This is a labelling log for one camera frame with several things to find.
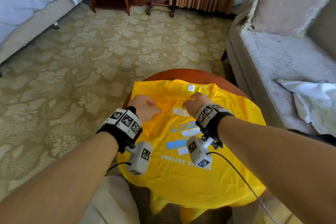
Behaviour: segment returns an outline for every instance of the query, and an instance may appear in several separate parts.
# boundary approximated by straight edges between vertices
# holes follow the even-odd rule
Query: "bed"
[[[0,0],[0,64],[83,0]]]

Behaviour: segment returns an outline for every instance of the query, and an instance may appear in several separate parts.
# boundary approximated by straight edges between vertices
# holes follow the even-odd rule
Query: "sofa backrest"
[[[308,35],[336,60],[336,0],[331,0],[321,11]]]

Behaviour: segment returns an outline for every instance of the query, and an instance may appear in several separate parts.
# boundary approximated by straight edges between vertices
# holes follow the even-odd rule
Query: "floor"
[[[225,77],[221,55],[232,21],[143,7],[81,3],[1,65],[0,200],[86,141],[121,107],[134,81],[172,68]]]

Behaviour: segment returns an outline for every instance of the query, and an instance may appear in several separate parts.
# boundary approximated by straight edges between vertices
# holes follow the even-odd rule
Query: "forearm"
[[[218,135],[304,223],[332,223],[336,219],[335,147],[231,116],[221,120]]]
[[[2,223],[77,223],[118,150],[107,132],[78,146],[0,203]]]

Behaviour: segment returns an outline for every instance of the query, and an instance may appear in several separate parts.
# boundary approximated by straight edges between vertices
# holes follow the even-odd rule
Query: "shirt tag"
[[[188,85],[188,91],[194,91],[195,90],[195,85]]]

